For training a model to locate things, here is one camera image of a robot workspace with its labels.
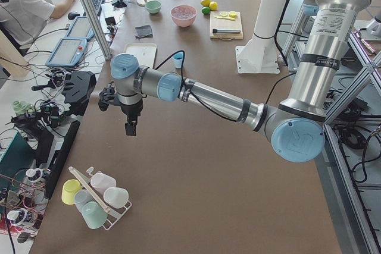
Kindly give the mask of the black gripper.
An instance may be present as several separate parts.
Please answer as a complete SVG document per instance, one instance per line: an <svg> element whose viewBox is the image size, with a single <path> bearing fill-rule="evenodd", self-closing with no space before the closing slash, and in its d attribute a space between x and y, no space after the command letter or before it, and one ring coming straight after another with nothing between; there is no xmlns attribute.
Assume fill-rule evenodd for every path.
<svg viewBox="0 0 381 254"><path fill-rule="evenodd" d="M119 106L127 116L127 123L124 125L127 136L136 136L136 126L138 116L143 110L143 97L141 94L133 92L129 95L122 95L117 92L113 81L109 82L99 93L98 106L101 111L106 111L110 105Z"/></svg>

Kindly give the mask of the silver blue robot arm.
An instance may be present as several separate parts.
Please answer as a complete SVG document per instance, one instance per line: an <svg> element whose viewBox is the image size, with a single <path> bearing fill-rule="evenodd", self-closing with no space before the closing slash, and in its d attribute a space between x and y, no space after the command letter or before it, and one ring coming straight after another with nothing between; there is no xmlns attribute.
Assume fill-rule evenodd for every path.
<svg viewBox="0 0 381 254"><path fill-rule="evenodd" d="M140 65L130 54L115 56L110 64L113 82L99 95L99 108L119 106L127 116L126 133L136 133L143 95L162 101L200 104L216 115L249 125L263 134L274 151L291 162L314 159L324 148L323 104L339 69L358 13L372 0L304 0L316 19L301 56L289 96L277 107L255 104L206 86L181 74L162 73Z"/></svg>

